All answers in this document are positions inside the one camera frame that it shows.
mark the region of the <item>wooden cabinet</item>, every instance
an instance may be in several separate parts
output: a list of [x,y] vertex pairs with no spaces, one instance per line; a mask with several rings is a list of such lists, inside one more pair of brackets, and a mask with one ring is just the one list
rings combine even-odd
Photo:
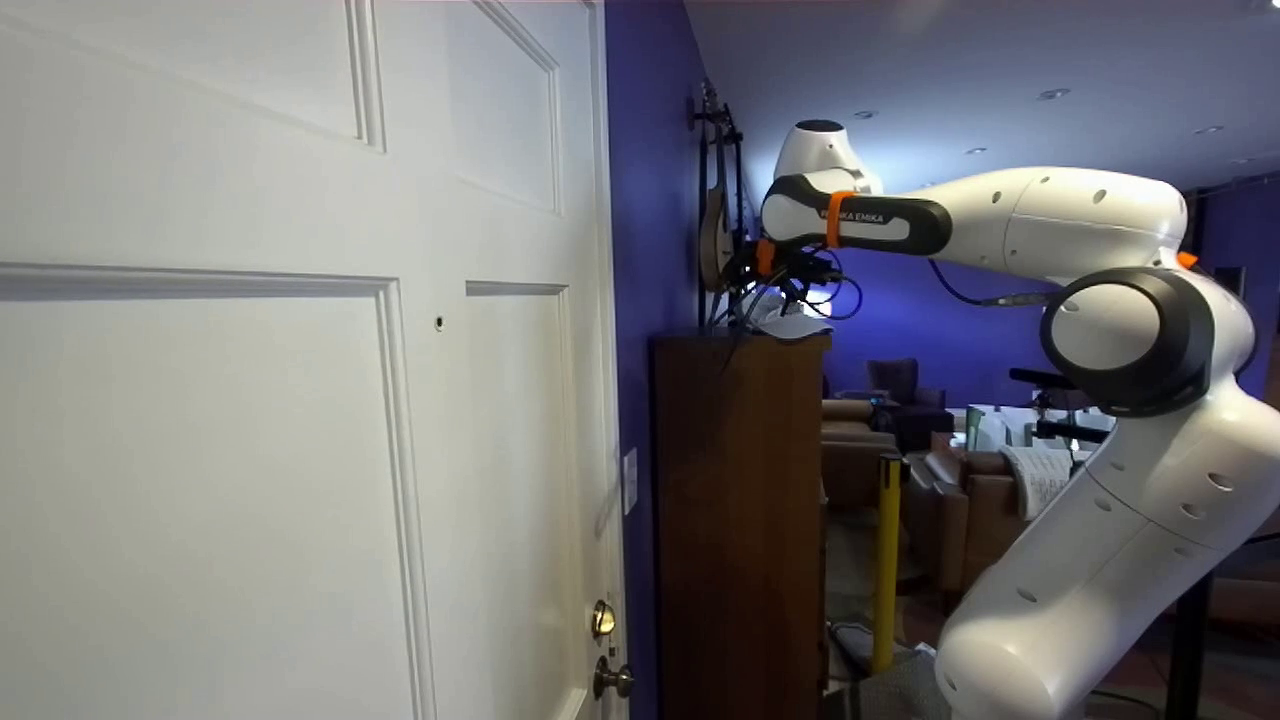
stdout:
[[651,340],[660,716],[809,720],[824,689],[829,335]]

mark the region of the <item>door panel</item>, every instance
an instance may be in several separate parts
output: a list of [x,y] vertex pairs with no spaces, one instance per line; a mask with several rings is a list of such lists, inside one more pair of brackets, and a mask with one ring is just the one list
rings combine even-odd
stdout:
[[0,716],[413,716],[383,291],[2,277]]
[[471,283],[471,478],[478,598],[502,612],[484,621],[495,716],[571,713],[589,689],[583,515],[571,459],[571,335],[565,287]]
[[337,135],[361,135],[370,0],[2,0],[7,26],[57,46],[219,91]]

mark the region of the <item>brass door knob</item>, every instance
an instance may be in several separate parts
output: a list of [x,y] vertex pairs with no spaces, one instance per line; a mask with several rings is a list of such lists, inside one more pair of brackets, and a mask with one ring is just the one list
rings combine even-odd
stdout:
[[598,700],[607,689],[615,695],[631,695],[631,668],[628,666],[613,668],[607,655],[598,655],[591,677],[591,695]]

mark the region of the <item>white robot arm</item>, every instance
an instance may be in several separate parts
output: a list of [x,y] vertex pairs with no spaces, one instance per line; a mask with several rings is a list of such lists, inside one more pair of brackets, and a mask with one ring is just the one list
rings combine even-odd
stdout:
[[965,720],[1053,720],[1280,510],[1280,415],[1239,391],[1252,322],[1177,266],[1177,189],[1096,167],[1009,167],[904,195],[832,122],[794,125],[763,236],[976,266],[1061,283],[1046,359],[1114,415],[1108,446],[949,617],[936,683]]

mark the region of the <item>purple wall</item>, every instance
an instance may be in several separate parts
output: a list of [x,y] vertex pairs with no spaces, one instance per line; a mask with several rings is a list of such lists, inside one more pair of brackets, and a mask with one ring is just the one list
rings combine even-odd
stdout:
[[603,42],[618,448],[641,454],[636,512],[624,529],[631,716],[657,720],[647,335],[694,327],[694,135],[682,114],[704,66],[682,0],[613,0],[603,4]]
[[1200,220],[1200,261],[1207,267],[1243,267],[1255,352],[1243,363],[1239,384],[1259,396],[1269,384],[1280,302],[1280,175],[1200,193]]
[[[843,272],[864,283],[864,309],[841,322],[829,352],[829,390],[864,391],[872,356],[915,356],[920,384],[949,403],[1029,403],[1033,390],[1009,369],[1053,369],[1040,352],[1034,309],[976,309],[942,291],[924,261],[841,251]],[[965,297],[1009,297],[1040,283],[941,266]]]

